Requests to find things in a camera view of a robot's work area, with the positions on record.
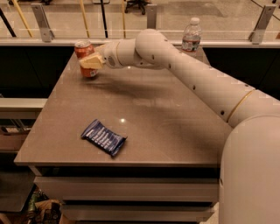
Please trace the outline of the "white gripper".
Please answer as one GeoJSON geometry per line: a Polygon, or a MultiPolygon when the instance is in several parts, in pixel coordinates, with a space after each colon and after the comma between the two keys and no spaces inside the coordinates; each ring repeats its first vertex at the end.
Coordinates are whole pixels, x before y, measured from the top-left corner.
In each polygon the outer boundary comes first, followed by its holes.
{"type": "Polygon", "coordinates": [[[110,68],[120,68],[121,64],[117,58],[118,42],[110,42],[98,45],[92,53],[79,60],[80,66],[86,69],[102,69],[106,64],[110,68]]]}

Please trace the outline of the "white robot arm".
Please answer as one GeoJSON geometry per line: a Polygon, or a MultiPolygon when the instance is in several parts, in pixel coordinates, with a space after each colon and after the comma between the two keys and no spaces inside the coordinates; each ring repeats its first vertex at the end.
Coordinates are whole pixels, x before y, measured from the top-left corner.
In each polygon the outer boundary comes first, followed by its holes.
{"type": "Polygon", "coordinates": [[[280,102],[180,52],[160,32],[99,46],[84,68],[163,67],[232,127],[220,164],[220,224],[280,221],[280,102]]]}

